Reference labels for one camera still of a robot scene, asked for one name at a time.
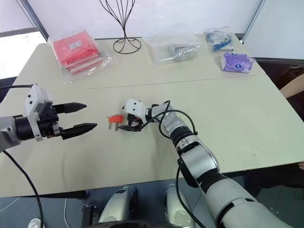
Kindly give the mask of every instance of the wire stand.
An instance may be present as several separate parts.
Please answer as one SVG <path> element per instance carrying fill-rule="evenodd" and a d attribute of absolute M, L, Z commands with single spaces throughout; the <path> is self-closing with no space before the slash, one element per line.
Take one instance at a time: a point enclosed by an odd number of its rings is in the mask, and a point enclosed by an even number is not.
<path fill-rule="evenodd" d="M 123 28 L 123 38 L 118 39 L 113 44 L 114 51 L 120 54 L 131 54 L 138 51 L 142 44 L 136 38 L 129 38 L 125 32 L 125 26 L 135 4 L 135 0 L 99 0 L 102 7 L 107 11 Z"/>

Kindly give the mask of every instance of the plastic bag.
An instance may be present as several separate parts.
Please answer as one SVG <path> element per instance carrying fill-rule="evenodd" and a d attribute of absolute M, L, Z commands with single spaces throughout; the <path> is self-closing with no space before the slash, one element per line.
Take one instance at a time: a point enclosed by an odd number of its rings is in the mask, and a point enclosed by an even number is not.
<path fill-rule="evenodd" d="M 254 61 L 254 58 L 246 54 L 224 53 L 220 58 L 223 71 L 238 73 L 249 73 Z"/>
<path fill-rule="evenodd" d="M 113 60 L 85 30 L 59 38 L 49 37 L 48 44 L 66 82 L 97 72 Z"/>
<path fill-rule="evenodd" d="M 201 40 L 183 24 L 160 29 L 143 37 L 152 50 L 153 66 L 161 67 L 194 58 L 198 55 Z"/>
<path fill-rule="evenodd" d="M 212 52 L 233 51 L 233 34 L 229 27 L 208 29 L 203 31 L 206 34 L 206 40 Z"/>

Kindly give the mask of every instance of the table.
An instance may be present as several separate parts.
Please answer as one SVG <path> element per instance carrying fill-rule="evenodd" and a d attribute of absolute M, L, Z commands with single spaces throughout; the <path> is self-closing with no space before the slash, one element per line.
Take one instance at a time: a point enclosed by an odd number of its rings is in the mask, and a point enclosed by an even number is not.
<path fill-rule="evenodd" d="M 98 42 L 111 50 L 112 40 Z M 237 52 L 247 53 L 240 43 L 235 46 Z M 15 84 L 38 83 L 51 91 L 54 104 L 87 104 L 77 113 L 59 115 L 64 128 L 86 122 L 98 126 L 69 140 L 24 141 L 8 152 L 40 194 L 174 178 L 178 156 L 156 124 L 141 133 L 108 130 L 106 117 L 121 113 L 132 97 L 147 104 L 170 99 L 174 108 L 188 113 L 222 172 L 304 161 L 304 124 L 259 65 L 255 63 L 250 74 L 222 72 L 217 57 L 204 53 L 192 61 L 154 69 L 143 42 L 138 53 L 119 56 L 123 67 L 64 84 L 50 47 L 39 45 Z M 138 64 L 128 67 L 134 60 Z M 27 92 L 11 89 L 0 104 L 1 115 L 24 114 Z M 2 197 L 33 194 L 4 154 L 0 154 L 0 181 Z"/>

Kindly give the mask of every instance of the red object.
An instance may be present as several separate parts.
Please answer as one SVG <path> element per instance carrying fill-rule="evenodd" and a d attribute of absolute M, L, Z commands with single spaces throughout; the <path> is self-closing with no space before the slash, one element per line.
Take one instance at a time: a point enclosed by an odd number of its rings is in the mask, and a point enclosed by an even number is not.
<path fill-rule="evenodd" d="M 65 68 L 70 70 L 70 69 L 73 69 L 73 68 L 76 68 L 76 67 L 79 67 L 79 66 L 81 67 L 83 64 L 86 64 L 86 63 L 91 62 L 95 59 L 98 59 L 99 57 L 100 57 L 99 54 L 92 55 L 92 56 L 89 56 L 87 58 L 83 58 L 81 60 L 74 61 L 71 64 L 66 65 Z"/>
<path fill-rule="evenodd" d="M 87 69 L 91 69 L 93 67 L 96 67 L 100 64 L 102 64 L 104 60 L 102 58 L 98 58 L 96 61 L 91 61 L 89 63 L 86 63 L 86 64 L 83 64 L 79 67 L 74 67 L 72 69 L 69 69 L 69 71 L 71 72 L 71 74 L 75 75 L 75 74 L 78 74 L 84 70 L 87 70 Z"/>
<path fill-rule="evenodd" d="M 113 115 L 109 118 L 110 123 L 122 123 L 123 120 L 123 115 Z"/>
<path fill-rule="evenodd" d="M 65 66 L 99 53 L 93 38 L 85 31 L 55 41 L 53 46 L 59 62 Z"/>

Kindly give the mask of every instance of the sticker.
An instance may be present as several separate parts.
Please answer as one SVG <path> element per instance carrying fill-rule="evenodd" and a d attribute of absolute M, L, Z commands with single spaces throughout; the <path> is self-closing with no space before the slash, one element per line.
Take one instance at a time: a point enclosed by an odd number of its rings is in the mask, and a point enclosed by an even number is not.
<path fill-rule="evenodd" d="M 217 44 L 220 44 L 221 43 L 221 40 L 220 39 L 215 39 L 213 41 L 213 45 L 217 45 Z"/>
<path fill-rule="evenodd" d="M 81 41 L 78 40 L 78 41 L 76 41 L 74 43 L 69 44 L 68 47 L 70 48 L 70 50 L 73 50 L 73 49 L 75 49 L 77 47 L 80 47 L 81 45 L 82 45 Z"/>

